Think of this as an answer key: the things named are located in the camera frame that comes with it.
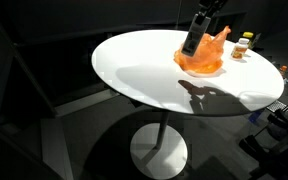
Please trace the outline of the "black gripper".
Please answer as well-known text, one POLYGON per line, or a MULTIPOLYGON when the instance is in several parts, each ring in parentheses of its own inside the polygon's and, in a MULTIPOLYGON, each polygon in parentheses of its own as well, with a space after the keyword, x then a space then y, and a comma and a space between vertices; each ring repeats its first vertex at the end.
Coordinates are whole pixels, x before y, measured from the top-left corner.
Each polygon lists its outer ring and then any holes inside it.
POLYGON ((199 46, 201 39, 210 24, 210 21, 211 19, 206 16, 199 14, 194 16, 187 37, 183 43, 181 51, 182 54, 190 57, 198 56, 197 47, 199 46))

